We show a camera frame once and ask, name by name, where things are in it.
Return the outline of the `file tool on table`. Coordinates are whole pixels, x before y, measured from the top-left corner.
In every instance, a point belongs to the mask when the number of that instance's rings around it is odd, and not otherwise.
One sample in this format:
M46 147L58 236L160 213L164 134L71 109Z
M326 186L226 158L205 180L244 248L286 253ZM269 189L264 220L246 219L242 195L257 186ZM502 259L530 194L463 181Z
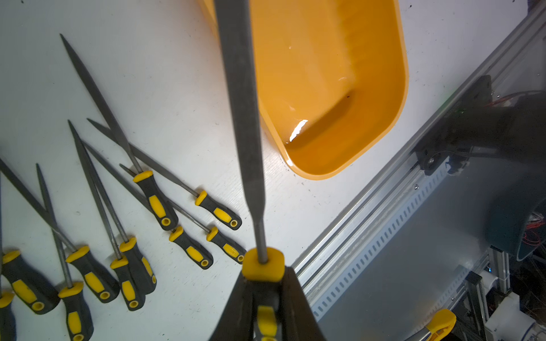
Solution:
M84 147L89 151L95 159L120 183L122 184L158 221L161 228L166 227L164 223L172 223L173 220L168 218L166 210L156 196L152 196L152 201L145 194L140 193L134 188L130 182L124 178L114 167L102 157L95 149L87 142L83 142ZM166 227L170 232L169 241L177 244L186 255L192 259L201 269L206 270L213 265L214 258L212 254L199 242L189 236L180 224L176 227Z
M148 295L156 289L156 277L148 259L142 254L135 237L129 238L113 207L113 204L105 190L95 166L89 156L85 145L72 122L68 120L68 126L73 136L75 147L80 159L82 169L90 187L90 191L98 208L102 224L107 232L110 244L115 250L115 256L125 256L128 260L129 272L136 284L136 288Z
M145 303L146 296L137 288L132 272L129 269L129 260L122 254L119 244L117 243L115 234L112 230L112 226L109 221L108 213L109 208L107 207L107 195L103 188L100 187L102 184L98 177L98 174L95 170L90 156L88 155L87 149L84 147L83 142L73 126L72 122L68 120L68 126L71 130L73 136L76 151L78 153L78 158L85 174L85 177L88 181L90 191L94 197L95 204L98 208L102 223L107 232L109 241L112 245L112 248L115 253L115 260L110 264L110 268L115 271L118 279L122 295L124 297L125 303L129 311L137 311Z
M51 229L54 233L55 248L61 262L61 268L65 280L65 287L59 292L58 296L65 305L68 334L71 340L89 340L94 333L94 325L89 306L86 303L82 293L83 283L73 281L68 268L68 262L66 260L65 249L63 246L64 244L69 246L70 240L65 236L64 232L57 224L55 213L53 211L53 203L49 195L43 172L38 163L36 164L36 172L45 211L48 213L51 220Z
M113 277L98 260L96 260L88 245L76 247L68 235L65 234L58 225L51 196L41 167L36 165L38 182L44 202L43 204L38 202L30 190L4 161L1 162L1 172L8 178L18 192L22 194L30 206L50 226L55 236L61 240L61 243L68 248L70 254L65 258L65 262L73 265L80 272L88 288L94 293L97 299L102 303L109 303L115 300L120 293L120 286L116 278Z

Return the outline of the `yellow plastic storage tray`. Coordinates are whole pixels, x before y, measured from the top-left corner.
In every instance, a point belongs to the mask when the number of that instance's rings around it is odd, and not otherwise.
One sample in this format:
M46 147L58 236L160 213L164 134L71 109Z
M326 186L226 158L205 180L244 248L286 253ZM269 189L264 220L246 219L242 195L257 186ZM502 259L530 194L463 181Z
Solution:
M398 1L249 1L263 129L290 169L331 178L397 123L408 95Z

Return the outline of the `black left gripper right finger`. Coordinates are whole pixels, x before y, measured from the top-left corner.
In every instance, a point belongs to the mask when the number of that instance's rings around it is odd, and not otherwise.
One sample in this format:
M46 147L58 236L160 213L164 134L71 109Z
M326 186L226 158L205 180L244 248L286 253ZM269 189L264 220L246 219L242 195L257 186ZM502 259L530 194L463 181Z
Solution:
M281 284L280 313L283 340L325 341L326 338L291 267L285 267Z

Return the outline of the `file tool moved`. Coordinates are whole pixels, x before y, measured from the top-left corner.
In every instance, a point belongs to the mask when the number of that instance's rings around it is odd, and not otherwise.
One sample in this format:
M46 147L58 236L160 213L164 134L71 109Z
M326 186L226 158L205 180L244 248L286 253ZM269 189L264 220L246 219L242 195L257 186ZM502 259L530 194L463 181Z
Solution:
M173 207L173 209L181 213L188 220L192 221L193 224L197 225L206 232L206 239L208 242L216 244L224 251L224 253L226 253L231 259L233 259L237 263L243 263L247 251L242 246L240 246L237 242L233 241L225 234L223 234L216 226L213 226L211 228L205 226L190 213L186 212L180 205L176 204L170 198L166 197L165 194L162 193L162 195L167 203L169 203Z
M168 203L166 196L160 190L154 174L151 170L144 171L140 166L137 158L132 152L129 141L127 140L124 132L122 131L121 126L113 115L112 110L109 108L105 98L102 96L98 86L95 84L94 79L89 73L88 69L85 67L85 64L81 61L78 54L75 52L71 44L65 38L63 34L60 34L61 41L65 47L65 50L88 93L90 94L92 100L96 104L101 115L104 117L107 122L111 132L115 138L115 141L125 150L129 159L135 166L137 171L136 176L133 178L133 181L141 188L143 191L147 202L149 203L152 212L159 224L166 231L176 229L179 224L179 218L176 215L174 208L171 204Z
M182 187L187 192L192 194L195 197L195 205L202 207L209 211L217 220L221 221L225 226L230 227L232 230L238 230L242 225L243 221L238 214L233 210L225 206L224 204L219 203L214 199L210 194L205 190L198 192L186 185L181 179L174 175L170 170L163 167L159 162L155 161L151 156L148 156L145 152L138 149L133 144L130 144L130 149L132 153L141 161L143 161L147 166L152 170L157 171L166 179L170 180L172 183Z
M245 199L256 247L245 257L243 274L253 283L252 325L259 340L282 340L280 257L268 256L264 231L265 188L260 113L248 1L215 1L218 32L230 100Z

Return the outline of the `aluminium front rail frame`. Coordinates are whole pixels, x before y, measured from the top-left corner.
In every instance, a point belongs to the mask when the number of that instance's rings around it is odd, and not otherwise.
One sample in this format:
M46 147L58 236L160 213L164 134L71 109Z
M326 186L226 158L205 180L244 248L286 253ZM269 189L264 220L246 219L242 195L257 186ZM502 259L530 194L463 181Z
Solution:
M332 309L446 178L446 159L436 156L439 167L429 176L419 165L415 149L425 134L464 102L503 95L512 68L544 35L541 2L298 258L295 268L313 318L320 321Z

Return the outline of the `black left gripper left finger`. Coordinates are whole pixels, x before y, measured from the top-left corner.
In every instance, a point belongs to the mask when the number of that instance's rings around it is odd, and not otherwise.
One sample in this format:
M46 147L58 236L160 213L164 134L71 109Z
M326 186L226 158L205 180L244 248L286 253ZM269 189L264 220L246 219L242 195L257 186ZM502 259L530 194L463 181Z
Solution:
M240 273L210 341L254 340L253 289L253 283Z

